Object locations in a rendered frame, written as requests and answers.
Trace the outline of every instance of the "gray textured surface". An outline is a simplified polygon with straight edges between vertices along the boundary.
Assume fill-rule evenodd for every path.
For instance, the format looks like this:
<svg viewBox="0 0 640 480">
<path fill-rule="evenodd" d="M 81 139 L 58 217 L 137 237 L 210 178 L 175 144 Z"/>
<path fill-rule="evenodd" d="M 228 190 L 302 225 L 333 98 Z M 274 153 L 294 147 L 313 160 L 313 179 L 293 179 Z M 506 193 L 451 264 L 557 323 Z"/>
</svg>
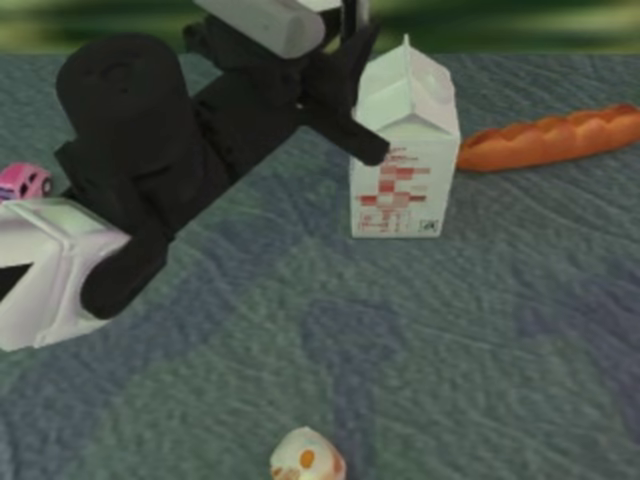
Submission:
<svg viewBox="0 0 640 480">
<path fill-rule="evenodd" d="M 640 103 L 638 57 L 437 59 L 464 134 Z M 62 61 L 0 57 L 0 164 L 60 178 Z M 0 355 L 0 480 L 267 478 L 300 425 L 353 480 L 637 480 L 639 156 L 459 174 L 441 239 L 353 241 L 346 161 L 300 132 L 109 328 Z"/>
</svg>

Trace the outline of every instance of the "egg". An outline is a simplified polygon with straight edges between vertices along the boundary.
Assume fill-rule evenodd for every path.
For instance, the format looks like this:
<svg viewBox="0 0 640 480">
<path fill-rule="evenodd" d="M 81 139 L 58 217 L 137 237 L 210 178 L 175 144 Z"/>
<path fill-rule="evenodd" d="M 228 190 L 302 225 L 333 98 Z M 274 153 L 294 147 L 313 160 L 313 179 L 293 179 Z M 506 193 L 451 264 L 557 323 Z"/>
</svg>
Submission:
<svg viewBox="0 0 640 480">
<path fill-rule="evenodd" d="M 338 450 L 309 427 L 285 435 L 270 463 L 273 480 L 345 480 L 347 473 Z"/>
</svg>

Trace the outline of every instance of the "milk carton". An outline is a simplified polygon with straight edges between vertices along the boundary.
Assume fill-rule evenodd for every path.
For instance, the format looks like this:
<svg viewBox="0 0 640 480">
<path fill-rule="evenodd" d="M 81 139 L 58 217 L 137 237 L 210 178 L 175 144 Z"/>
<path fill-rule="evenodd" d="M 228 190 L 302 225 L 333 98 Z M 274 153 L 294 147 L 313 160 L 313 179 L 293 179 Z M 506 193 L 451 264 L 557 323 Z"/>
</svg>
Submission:
<svg viewBox="0 0 640 480">
<path fill-rule="evenodd" d="M 354 237 L 438 237 L 460 147 L 455 90 L 446 68 L 403 44 L 372 60 L 355 118 L 391 143 L 378 167 L 351 160 Z"/>
</svg>

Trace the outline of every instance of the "carton gabled top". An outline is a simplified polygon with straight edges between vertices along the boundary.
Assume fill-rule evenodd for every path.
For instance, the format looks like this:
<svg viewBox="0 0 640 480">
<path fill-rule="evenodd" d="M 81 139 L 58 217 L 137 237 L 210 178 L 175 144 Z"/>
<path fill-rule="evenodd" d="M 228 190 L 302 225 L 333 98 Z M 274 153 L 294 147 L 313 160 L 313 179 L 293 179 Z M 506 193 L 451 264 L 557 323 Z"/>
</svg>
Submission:
<svg viewBox="0 0 640 480">
<path fill-rule="evenodd" d="M 376 132 L 417 117 L 444 133 L 460 135 L 449 71 L 412 48 L 408 35 L 400 47 L 367 64 L 355 115 Z"/>
</svg>

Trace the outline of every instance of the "pink toy car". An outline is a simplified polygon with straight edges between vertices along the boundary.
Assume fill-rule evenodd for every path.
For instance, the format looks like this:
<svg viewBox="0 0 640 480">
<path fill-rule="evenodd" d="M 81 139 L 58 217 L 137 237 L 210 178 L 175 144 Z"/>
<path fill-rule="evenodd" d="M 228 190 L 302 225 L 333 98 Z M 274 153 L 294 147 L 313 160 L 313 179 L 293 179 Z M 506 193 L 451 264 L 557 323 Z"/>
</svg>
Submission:
<svg viewBox="0 0 640 480">
<path fill-rule="evenodd" d="M 0 172 L 0 203 L 44 197 L 51 193 L 51 174 L 30 163 L 12 163 Z"/>
</svg>

